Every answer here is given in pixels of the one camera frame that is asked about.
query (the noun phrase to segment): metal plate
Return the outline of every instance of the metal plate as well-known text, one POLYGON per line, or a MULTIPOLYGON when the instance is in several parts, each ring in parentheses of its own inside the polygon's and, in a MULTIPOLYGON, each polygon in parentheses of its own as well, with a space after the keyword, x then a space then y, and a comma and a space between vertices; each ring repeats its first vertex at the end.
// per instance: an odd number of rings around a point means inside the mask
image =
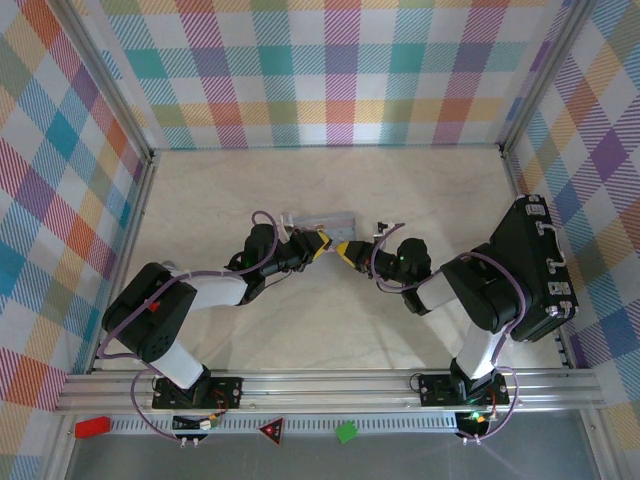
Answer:
MULTIPOLYGON (((490 407, 493 405, 491 393, 472 396, 471 399, 462 402, 458 394, 451 386, 449 375, 420 375, 418 376, 418 388, 420 391, 420 404, 423 407, 437 407, 447 405, 472 405, 475 407, 490 407)), ((496 375, 493 383, 487 387, 494 396, 496 405, 509 405, 507 384, 502 375, 496 375)))
POLYGON ((154 396, 151 408, 158 410, 169 410, 174 408, 197 408, 205 410, 219 410, 228 408, 229 410, 240 407, 240 397, 242 395, 242 378, 240 377, 211 377, 208 379, 206 387, 209 395, 197 405, 190 405, 185 401, 181 401, 176 387, 168 378, 159 378, 155 382, 154 396), (224 394, 227 405, 220 404, 220 395, 216 392, 224 394))
MULTIPOLYGON (((603 407, 602 392, 591 370, 518 369, 520 393, 517 411, 549 411, 603 407)), ((420 397, 409 388, 415 370, 305 370, 305 371, 216 371, 217 377, 242 377, 239 412, 273 415, 308 413, 402 413, 434 409, 469 412, 471 405, 422 407, 420 397)), ((426 370, 428 375, 448 376, 448 370, 426 370)), ((134 413, 129 396, 136 372, 103 371, 92 375, 69 375, 57 414, 134 413)), ((504 375, 514 393, 511 374, 504 375)), ((211 409, 151 408, 153 375, 140 377, 136 398, 147 414, 208 415, 211 409)), ((506 406, 499 405, 498 411, 506 406)))
MULTIPOLYGON (((220 425, 209 430, 213 434, 258 433, 258 429, 278 418, 270 414, 225 415, 220 425)), ((152 423, 164 431, 171 429, 169 414, 154 415, 152 423)), ((360 435, 377 433, 452 433, 457 429, 454 412, 407 412, 381 414, 316 414, 286 415, 285 435, 314 434, 334 435, 335 429, 347 421, 354 422, 360 435)), ((110 434, 144 435, 152 433, 137 415, 112 415, 110 434)), ((189 430, 189 434, 206 433, 204 430, 189 430)))

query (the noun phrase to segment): red triangle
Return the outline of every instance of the red triangle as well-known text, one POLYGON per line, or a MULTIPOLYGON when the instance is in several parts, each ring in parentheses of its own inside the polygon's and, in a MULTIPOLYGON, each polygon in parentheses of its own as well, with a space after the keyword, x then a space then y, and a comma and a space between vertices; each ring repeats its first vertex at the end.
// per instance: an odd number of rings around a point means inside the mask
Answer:
POLYGON ((273 422, 267 423, 260 427, 260 431, 265 434, 265 436, 272 440, 273 443, 280 446, 282 442, 282 431, 284 430, 284 417, 280 417, 273 422))

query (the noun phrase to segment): plaid fabric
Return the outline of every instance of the plaid fabric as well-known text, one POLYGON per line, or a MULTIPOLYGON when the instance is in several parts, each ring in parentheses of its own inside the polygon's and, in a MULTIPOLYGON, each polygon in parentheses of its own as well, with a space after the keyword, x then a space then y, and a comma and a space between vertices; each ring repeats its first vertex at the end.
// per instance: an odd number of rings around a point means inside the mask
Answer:
POLYGON ((575 3, 576 3, 576 0, 562 1, 562 6, 560 7, 560 10, 558 10, 558 13, 556 14, 556 18, 554 19, 553 24, 551 25, 551 28, 549 29, 549 31, 547 32, 547 35, 544 38, 544 41, 540 46, 540 50, 538 50, 536 59, 531 64, 531 67, 529 67, 527 76, 525 77, 525 80, 524 82, 522 82, 522 85, 520 86, 520 90, 518 91, 518 95, 516 96, 516 99, 513 101, 513 104, 509 109, 509 113, 507 114, 507 119, 504 122, 504 125, 502 126, 500 135, 498 136, 498 143, 503 143, 505 141, 507 134, 509 133, 509 130, 511 130, 511 127, 513 126, 513 121, 515 119, 515 116, 519 112, 520 107, 522 106, 522 102, 524 101, 525 98, 529 96, 529 93, 531 93, 531 89, 536 84, 536 81, 538 80, 538 76, 540 71, 542 70, 542 67, 547 63, 549 54, 551 53, 551 50, 552 50, 551 47, 556 42, 558 35, 562 30, 562 25, 566 21, 567 16, 569 15, 569 12, 571 11, 575 3))
POLYGON ((142 163, 44 0, 0 0, 0 478, 37 472, 142 163))
POLYGON ((515 149, 522 191, 552 199, 594 367, 640 472, 640 2, 600 0, 515 149))
POLYGON ((495 143, 513 102, 505 95, 519 72, 537 71, 540 59, 521 62, 545 9, 558 5, 76 4, 149 141, 172 149, 495 143))

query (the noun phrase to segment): metal rail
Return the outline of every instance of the metal rail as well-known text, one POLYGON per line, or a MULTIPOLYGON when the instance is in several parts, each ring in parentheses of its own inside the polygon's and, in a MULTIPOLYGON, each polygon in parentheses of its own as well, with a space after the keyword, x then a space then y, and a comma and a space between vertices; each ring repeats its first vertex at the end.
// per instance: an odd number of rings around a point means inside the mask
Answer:
POLYGON ((127 100, 120 92, 109 67, 87 33, 80 15, 70 0, 49 0, 48 3, 127 137, 136 144, 140 153, 150 162, 152 158, 151 146, 129 108, 127 100))
POLYGON ((595 9, 598 0, 577 0, 567 13, 564 24, 560 28, 558 38, 551 47, 551 52, 536 78, 533 88, 520 106, 510 130, 507 132, 502 150, 508 158, 513 148, 518 144, 529 122, 533 118, 540 102, 562 68, 578 35, 595 9))
MULTIPOLYGON (((448 371, 424 371, 448 374, 448 371)), ((133 413, 129 398, 136 372, 103 371, 68 377, 56 413, 133 413)), ((214 376, 244 379, 240 408, 236 414, 401 413, 416 411, 472 410, 471 406, 421 407, 419 396, 409 388, 416 370, 324 370, 213 372, 214 376)), ((146 413, 206 414, 204 410, 152 410, 152 375, 141 377, 136 399, 146 413)), ((505 376, 513 397, 515 385, 505 376)), ((591 370, 527 369, 518 371, 520 398, 516 409, 526 412, 600 408, 604 399, 591 370)))

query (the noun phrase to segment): bracket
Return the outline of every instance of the bracket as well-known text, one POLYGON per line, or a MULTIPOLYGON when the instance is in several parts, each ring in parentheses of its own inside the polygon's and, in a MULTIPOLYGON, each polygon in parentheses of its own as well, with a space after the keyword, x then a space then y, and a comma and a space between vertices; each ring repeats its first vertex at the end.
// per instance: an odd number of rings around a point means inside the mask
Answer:
POLYGON ((240 408, 242 397, 241 377, 209 377, 206 383, 199 388, 204 388, 207 394, 197 403, 192 402, 192 397, 186 395, 183 390, 176 387, 168 378, 156 380, 153 390, 151 408, 154 410, 198 409, 219 410, 240 408), (222 395, 227 400, 225 405, 222 395))
POLYGON ((491 407, 493 396, 496 405, 509 405, 509 393, 507 384, 502 375, 497 374, 493 381, 483 387, 479 392, 463 401, 458 392, 451 385, 449 375, 419 375, 418 391, 420 392, 420 405, 423 407, 438 407, 445 405, 471 405, 478 407, 491 407))

